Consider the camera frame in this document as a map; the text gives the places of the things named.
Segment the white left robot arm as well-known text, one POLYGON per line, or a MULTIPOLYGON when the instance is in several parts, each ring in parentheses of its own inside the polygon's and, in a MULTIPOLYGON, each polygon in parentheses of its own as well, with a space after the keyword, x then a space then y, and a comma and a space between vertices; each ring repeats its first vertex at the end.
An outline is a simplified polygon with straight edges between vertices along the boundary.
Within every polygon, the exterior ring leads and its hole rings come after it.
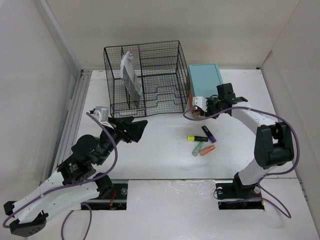
POLYGON ((5 214, 13 220, 6 219, 4 228, 12 235, 27 238, 41 231, 61 212, 88 200, 111 195, 114 184, 108 173, 116 162, 105 173, 98 173, 95 166, 101 166, 111 153, 117 154, 119 142, 139 142, 148 121, 135 121, 130 116, 110 117, 107 123, 98 123, 102 129, 100 136, 81 136, 72 146, 72 154, 33 192, 21 200, 4 204, 5 214))

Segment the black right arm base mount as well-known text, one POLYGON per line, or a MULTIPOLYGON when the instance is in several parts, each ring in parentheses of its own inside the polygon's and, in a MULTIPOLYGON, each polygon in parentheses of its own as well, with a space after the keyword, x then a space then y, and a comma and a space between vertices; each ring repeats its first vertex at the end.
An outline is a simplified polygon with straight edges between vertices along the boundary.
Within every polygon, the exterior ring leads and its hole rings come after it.
POLYGON ((261 190, 256 185, 235 187, 232 182, 215 184, 219 210, 264 210, 261 190))

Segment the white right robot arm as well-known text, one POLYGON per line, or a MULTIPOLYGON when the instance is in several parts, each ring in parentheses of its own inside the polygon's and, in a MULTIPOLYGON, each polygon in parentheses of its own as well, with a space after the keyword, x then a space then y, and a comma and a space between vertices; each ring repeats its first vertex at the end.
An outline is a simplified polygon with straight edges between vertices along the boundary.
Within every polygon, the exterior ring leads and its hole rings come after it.
POLYGON ((277 122, 267 112, 252 108, 244 97, 237 97, 231 83, 217 86, 218 95, 206 100, 205 116, 223 111, 239 120, 255 134, 254 158, 232 181, 232 193, 243 197, 271 170, 294 159, 291 129, 277 122))

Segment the yellow highlighter marker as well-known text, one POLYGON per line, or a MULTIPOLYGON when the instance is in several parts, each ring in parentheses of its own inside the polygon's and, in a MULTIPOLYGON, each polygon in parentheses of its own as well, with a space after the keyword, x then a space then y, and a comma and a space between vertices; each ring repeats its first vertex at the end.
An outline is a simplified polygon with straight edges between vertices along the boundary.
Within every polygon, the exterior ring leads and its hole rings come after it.
POLYGON ((187 140, 190 142, 208 142, 209 138, 204 136, 188 135, 187 140))

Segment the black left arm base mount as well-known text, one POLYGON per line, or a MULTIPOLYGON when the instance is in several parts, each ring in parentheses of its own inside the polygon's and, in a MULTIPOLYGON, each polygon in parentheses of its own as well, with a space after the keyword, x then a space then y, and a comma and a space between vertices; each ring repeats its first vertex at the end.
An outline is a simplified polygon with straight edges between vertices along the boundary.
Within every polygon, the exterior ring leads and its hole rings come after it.
POLYGON ((127 179, 111 181, 113 189, 108 195, 100 195, 85 202, 93 211, 125 211, 127 209, 129 181, 127 179))

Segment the purple highlighter marker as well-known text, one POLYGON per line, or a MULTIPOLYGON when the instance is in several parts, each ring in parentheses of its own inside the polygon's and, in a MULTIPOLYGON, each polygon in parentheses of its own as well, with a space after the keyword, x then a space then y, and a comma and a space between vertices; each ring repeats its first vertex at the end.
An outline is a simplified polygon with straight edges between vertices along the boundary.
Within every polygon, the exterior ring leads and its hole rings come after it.
POLYGON ((211 143, 215 143, 217 140, 216 138, 214 137, 214 135, 210 132, 210 130, 208 129, 207 126, 203 125, 202 127, 202 130, 204 131, 204 133, 206 134, 206 136, 208 137, 208 139, 210 140, 211 143))

